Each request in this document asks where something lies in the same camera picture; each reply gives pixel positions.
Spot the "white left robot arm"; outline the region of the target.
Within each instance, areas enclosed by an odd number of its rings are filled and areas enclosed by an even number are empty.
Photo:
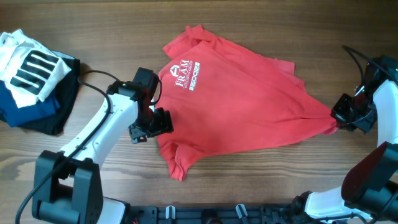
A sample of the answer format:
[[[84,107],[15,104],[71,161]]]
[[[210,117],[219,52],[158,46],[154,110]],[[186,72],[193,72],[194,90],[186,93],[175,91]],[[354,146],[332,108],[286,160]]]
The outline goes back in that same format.
[[[58,152],[43,151],[35,163],[32,216],[49,223],[123,223],[130,205],[103,195],[100,169],[124,131],[134,144],[173,130],[170,114],[155,109],[161,82],[115,81],[103,107]]]

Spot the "red t-shirt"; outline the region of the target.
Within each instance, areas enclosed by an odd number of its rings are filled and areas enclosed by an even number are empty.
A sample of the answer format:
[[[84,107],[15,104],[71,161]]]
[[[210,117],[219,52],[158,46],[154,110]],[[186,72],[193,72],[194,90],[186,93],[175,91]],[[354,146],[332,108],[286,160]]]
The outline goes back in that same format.
[[[336,131],[328,107],[310,96],[293,62],[264,57],[202,26],[163,48],[158,105],[174,130],[159,136],[173,179],[200,159],[295,144]]]

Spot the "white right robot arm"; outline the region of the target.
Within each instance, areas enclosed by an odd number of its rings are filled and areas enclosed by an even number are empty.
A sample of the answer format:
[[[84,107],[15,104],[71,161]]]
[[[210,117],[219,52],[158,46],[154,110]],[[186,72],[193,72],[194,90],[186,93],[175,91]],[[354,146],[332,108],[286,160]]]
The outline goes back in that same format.
[[[331,115],[348,131],[367,133],[376,124],[377,147],[347,173],[341,187],[295,197],[288,222],[397,222],[397,183],[391,180],[397,172],[397,60],[369,59],[354,96],[343,94]]]

